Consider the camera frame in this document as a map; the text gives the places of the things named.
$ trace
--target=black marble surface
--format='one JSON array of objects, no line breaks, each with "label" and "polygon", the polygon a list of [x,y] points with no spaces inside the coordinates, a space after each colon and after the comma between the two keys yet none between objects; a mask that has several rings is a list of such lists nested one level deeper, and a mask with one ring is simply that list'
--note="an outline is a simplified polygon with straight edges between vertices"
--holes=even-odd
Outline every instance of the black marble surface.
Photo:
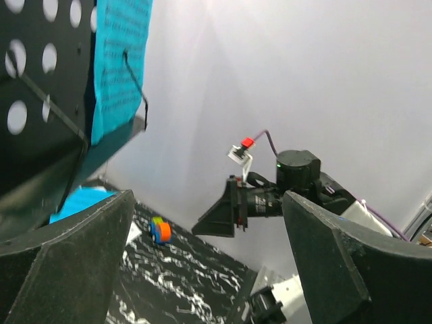
[{"label": "black marble surface", "polygon": [[224,324],[256,272],[173,223],[172,243],[153,244],[146,229],[154,216],[136,202],[142,235],[124,250],[105,324]]}]

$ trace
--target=wall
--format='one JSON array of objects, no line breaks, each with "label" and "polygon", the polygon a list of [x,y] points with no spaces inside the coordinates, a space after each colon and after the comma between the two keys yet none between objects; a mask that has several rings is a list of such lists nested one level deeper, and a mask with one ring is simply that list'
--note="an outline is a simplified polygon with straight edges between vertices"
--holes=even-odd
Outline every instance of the wall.
[{"label": "wall", "polygon": [[[148,131],[108,178],[190,229],[240,174],[230,146],[267,128],[278,150],[312,151],[403,227],[431,190],[431,10],[421,0],[155,1]],[[274,179],[265,139],[254,157]],[[296,270],[281,218],[206,240],[256,269]]]}]

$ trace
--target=colorful toy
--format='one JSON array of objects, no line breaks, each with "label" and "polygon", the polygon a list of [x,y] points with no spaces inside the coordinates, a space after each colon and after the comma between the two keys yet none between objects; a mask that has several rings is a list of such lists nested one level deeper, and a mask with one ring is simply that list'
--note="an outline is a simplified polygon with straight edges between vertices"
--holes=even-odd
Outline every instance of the colorful toy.
[{"label": "colorful toy", "polygon": [[162,217],[153,217],[148,225],[148,232],[154,243],[165,245],[171,243],[171,226]]}]

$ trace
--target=turquoise fabric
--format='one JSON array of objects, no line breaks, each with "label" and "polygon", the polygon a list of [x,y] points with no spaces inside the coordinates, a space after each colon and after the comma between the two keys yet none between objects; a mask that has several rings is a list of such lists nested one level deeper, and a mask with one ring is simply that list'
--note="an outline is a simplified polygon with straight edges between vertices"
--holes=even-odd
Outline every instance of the turquoise fabric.
[{"label": "turquoise fabric", "polygon": [[51,224],[60,219],[79,213],[113,194],[115,194],[115,192],[104,191],[97,188],[79,188],[66,199],[61,211],[50,217],[49,223]]},{"label": "turquoise fabric", "polygon": [[128,61],[142,88],[144,55],[153,0],[98,0],[94,49],[94,108],[92,144],[134,118],[138,91],[124,61]]}]

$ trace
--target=white dot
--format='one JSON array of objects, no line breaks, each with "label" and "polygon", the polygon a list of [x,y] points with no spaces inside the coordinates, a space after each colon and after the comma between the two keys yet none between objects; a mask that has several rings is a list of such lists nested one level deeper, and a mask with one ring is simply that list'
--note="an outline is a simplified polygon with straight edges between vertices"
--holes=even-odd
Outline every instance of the white dot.
[{"label": "white dot", "polygon": [[5,0],[6,6],[12,11],[14,14],[19,14],[24,8],[25,0]]},{"label": "white dot", "polygon": [[59,9],[58,0],[43,0],[43,13],[49,22],[53,22]]},{"label": "white dot", "polygon": [[55,46],[49,43],[45,46],[42,55],[42,68],[44,73],[48,73],[50,71],[55,70],[55,66],[57,65],[57,50]]},{"label": "white dot", "polygon": [[90,27],[93,32],[96,32],[97,28],[97,8],[94,7],[92,10],[92,15],[90,16]]},{"label": "white dot", "polygon": [[[9,48],[15,53],[16,64],[18,68],[18,75],[21,76],[24,70],[26,69],[27,62],[27,53],[24,44],[21,43],[20,40],[14,39],[10,42]],[[5,55],[5,66],[7,74],[9,74],[12,78],[16,78],[16,70],[14,65],[12,64],[11,57],[6,52]]]},{"label": "white dot", "polygon": [[47,100],[45,100],[43,102],[43,106],[42,106],[42,118],[44,120],[45,123],[48,122],[48,118],[49,118],[49,112],[51,110],[50,106],[49,106],[49,101],[51,100],[49,94],[47,95]]},{"label": "white dot", "polygon": [[22,132],[27,122],[27,107],[22,101],[16,101],[7,114],[7,129],[13,135]]},{"label": "white dot", "polygon": [[79,0],[72,0],[70,5],[70,24],[72,27],[77,28],[81,22],[81,2]]}]

